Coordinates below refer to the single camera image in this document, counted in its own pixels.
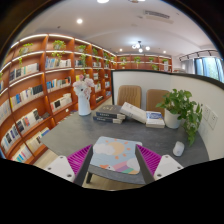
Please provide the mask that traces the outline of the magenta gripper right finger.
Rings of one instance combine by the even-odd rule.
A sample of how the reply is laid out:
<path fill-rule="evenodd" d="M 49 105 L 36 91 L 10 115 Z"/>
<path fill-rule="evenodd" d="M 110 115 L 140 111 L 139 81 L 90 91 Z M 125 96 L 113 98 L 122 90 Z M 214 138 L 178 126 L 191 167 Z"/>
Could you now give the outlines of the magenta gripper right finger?
<path fill-rule="evenodd" d="M 152 183 L 183 169 L 183 166 L 171 156 L 161 156 L 140 145 L 136 145 L 135 155 L 146 184 Z"/>

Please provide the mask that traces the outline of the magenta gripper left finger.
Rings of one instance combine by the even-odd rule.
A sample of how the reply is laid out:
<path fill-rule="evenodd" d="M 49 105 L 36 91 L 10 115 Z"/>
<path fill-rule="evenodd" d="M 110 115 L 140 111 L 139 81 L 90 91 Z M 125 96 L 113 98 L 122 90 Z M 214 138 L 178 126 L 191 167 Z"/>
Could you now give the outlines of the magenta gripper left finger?
<path fill-rule="evenodd" d="M 88 145 L 68 157 L 58 156 L 45 170 L 78 186 L 82 186 L 92 155 L 93 146 Z"/>

